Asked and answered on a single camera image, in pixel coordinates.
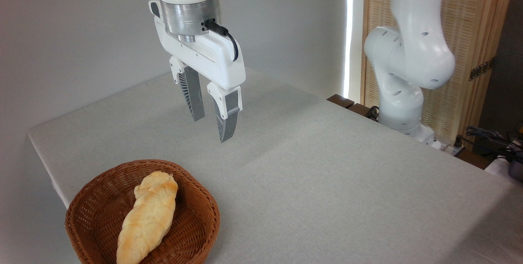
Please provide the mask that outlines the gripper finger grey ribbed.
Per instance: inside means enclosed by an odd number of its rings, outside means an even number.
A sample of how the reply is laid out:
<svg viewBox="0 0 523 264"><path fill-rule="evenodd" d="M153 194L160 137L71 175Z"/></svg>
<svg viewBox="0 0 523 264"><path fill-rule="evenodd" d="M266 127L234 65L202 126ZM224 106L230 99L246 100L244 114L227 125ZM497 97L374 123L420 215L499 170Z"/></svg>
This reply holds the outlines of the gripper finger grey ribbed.
<svg viewBox="0 0 523 264"><path fill-rule="evenodd" d="M238 113L243 110L241 87L224 90L216 83L210 82L207 91L213 98L217 130L220 142L224 143L233 137L237 127Z"/></svg>
<svg viewBox="0 0 523 264"><path fill-rule="evenodd" d="M175 83L181 87L191 117L195 122L204 118L203 98L198 72L174 56L170 58L169 63L172 77Z"/></svg>

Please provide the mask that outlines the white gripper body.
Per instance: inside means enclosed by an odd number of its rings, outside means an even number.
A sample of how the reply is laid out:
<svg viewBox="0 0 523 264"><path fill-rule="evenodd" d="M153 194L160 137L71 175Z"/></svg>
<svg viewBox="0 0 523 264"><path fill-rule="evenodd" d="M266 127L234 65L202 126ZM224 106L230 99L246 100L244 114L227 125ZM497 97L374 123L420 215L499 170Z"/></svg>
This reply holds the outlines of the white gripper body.
<svg viewBox="0 0 523 264"><path fill-rule="evenodd" d="M246 80L246 71L238 48L234 61L234 47L229 38L214 31L196 35L194 42L183 42L172 37L160 18L154 18L155 27L163 48L179 61L216 83L225 90L240 86Z"/></svg>

